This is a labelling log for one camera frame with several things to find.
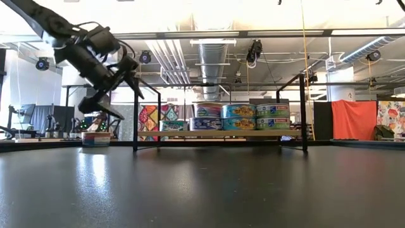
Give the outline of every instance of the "green tuna can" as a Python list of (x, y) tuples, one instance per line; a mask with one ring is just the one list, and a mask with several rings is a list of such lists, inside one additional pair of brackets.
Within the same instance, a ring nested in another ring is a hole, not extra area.
[(256, 120), (258, 130), (289, 130), (289, 118), (259, 118)]
[(288, 104), (261, 104), (257, 106), (256, 116), (257, 118), (290, 118), (290, 106)]

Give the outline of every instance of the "backpack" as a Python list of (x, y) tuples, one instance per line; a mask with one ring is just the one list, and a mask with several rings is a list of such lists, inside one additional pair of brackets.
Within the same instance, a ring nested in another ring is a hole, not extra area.
[(382, 138), (394, 138), (394, 131), (391, 130), (388, 126), (385, 125), (376, 125), (374, 127), (374, 140), (375, 141), (382, 141)]

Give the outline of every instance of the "table surface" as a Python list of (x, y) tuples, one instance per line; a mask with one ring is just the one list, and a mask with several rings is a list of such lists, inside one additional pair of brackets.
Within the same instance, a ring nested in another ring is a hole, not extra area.
[(332, 146), (0, 153), (0, 227), (405, 227), (404, 164)]

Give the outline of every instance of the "tuna can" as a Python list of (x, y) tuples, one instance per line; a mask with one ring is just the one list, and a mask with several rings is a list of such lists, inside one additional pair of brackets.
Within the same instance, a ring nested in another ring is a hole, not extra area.
[(181, 120), (160, 120), (160, 131), (187, 130), (187, 121)]
[(255, 117), (256, 106), (253, 104), (228, 104), (222, 106), (221, 117)]
[(220, 130), (221, 128), (221, 119), (217, 117), (190, 118), (190, 130)]
[(289, 130), (289, 118), (259, 118), (256, 120), (258, 130)]
[(223, 130), (254, 130), (256, 121), (254, 118), (233, 117), (222, 119)]
[(111, 134), (109, 132), (83, 132), (82, 144), (88, 147), (109, 146)]
[(257, 106), (257, 110), (258, 118), (290, 118), (290, 106), (288, 104), (261, 104)]
[(222, 104), (220, 103), (198, 103), (195, 104), (196, 117), (221, 117)]

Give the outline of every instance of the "stacked cans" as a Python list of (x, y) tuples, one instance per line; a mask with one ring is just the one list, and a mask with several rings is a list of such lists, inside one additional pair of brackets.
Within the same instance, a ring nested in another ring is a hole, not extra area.
[(222, 106), (223, 130), (254, 130), (256, 106), (253, 104), (229, 104)]
[(220, 103), (195, 104), (196, 117), (190, 118), (190, 130), (221, 130)]
[(290, 106), (288, 104), (261, 104), (257, 106), (258, 130), (290, 129)]

